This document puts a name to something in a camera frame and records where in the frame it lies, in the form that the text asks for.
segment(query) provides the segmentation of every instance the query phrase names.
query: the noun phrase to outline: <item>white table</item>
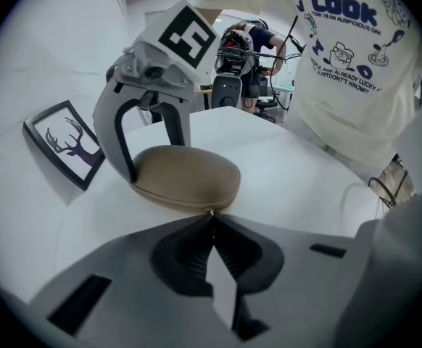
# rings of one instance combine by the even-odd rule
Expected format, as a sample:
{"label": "white table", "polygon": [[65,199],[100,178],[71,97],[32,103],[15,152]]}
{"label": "white table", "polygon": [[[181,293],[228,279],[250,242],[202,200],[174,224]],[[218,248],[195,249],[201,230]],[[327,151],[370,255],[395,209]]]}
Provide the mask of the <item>white table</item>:
{"label": "white table", "polygon": [[[163,123],[134,130],[126,141],[132,157],[147,147],[169,144]],[[384,213],[378,197],[340,162],[287,130],[238,109],[192,114],[191,142],[227,157],[241,170],[239,193],[225,213],[343,236],[354,236],[361,223]],[[118,236],[198,214],[140,197],[106,161],[88,190],[67,208],[54,272]]]}
{"label": "white table", "polygon": [[[292,86],[291,88],[285,88],[283,86],[274,86],[274,90],[284,94],[284,107],[288,108],[290,105],[290,94],[293,93],[294,87]],[[283,123],[285,123],[285,119],[288,113],[288,110],[284,110],[284,116],[282,118]]]}

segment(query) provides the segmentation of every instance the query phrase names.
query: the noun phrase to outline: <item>black chair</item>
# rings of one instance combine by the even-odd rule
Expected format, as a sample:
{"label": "black chair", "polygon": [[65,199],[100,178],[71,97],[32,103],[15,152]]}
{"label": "black chair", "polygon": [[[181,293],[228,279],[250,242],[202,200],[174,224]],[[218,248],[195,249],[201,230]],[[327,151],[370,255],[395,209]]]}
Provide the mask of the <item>black chair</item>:
{"label": "black chair", "polygon": [[277,107],[276,95],[278,96],[279,93],[274,93],[272,96],[269,96],[267,78],[260,78],[260,84],[260,98],[256,101],[257,111],[255,112],[255,116],[276,123],[276,119],[269,116],[266,109]]}

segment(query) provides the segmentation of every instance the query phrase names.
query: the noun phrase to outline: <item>white t-shirt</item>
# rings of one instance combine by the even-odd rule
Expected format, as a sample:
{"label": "white t-shirt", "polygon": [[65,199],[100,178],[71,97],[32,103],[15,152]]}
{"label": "white t-shirt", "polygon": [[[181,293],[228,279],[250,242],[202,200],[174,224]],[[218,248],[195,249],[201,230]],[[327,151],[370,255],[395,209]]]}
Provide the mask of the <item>white t-shirt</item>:
{"label": "white t-shirt", "polygon": [[[400,0],[284,0],[306,32],[293,108],[341,154],[385,168],[414,115],[411,71],[421,32]],[[258,14],[264,0],[196,0]]]}

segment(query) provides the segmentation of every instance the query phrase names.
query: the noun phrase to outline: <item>framed artwork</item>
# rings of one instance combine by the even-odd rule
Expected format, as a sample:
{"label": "framed artwork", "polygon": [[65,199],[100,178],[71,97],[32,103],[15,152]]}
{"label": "framed artwork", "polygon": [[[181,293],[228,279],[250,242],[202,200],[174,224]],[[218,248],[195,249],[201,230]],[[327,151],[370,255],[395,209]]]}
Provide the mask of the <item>framed artwork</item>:
{"label": "framed artwork", "polygon": [[59,171],[84,191],[88,188],[104,155],[70,101],[40,112],[23,127]]}

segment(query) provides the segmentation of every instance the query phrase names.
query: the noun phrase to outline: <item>person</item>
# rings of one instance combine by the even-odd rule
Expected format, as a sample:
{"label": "person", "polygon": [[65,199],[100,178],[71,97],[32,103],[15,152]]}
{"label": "person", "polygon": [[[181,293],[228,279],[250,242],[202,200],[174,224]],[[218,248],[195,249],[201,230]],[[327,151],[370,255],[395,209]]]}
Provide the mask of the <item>person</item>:
{"label": "person", "polygon": [[[261,52],[265,46],[268,49],[276,47],[276,53],[279,57],[286,56],[286,45],[284,40],[275,33],[269,31],[268,24],[264,20],[242,20],[235,25],[227,28],[225,34],[231,30],[241,30],[247,32],[253,40],[253,51]],[[274,68],[260,70],[261,66],[257,62],[255,66],[241,77],[241,108],[248,113],[255,113],[256,101],[260,96],[260,78],[261,76],[274,76],[282,68],[283,62],[276,60]]]}
{"label": "person", "polygon": [[[415,113],[422,33],[400,0],[283,0],[306,32],[285,127],[364,181],[380,176],[392,141]],[[264,0],[195,0],[210,22],[222,9],[258,15]]]}

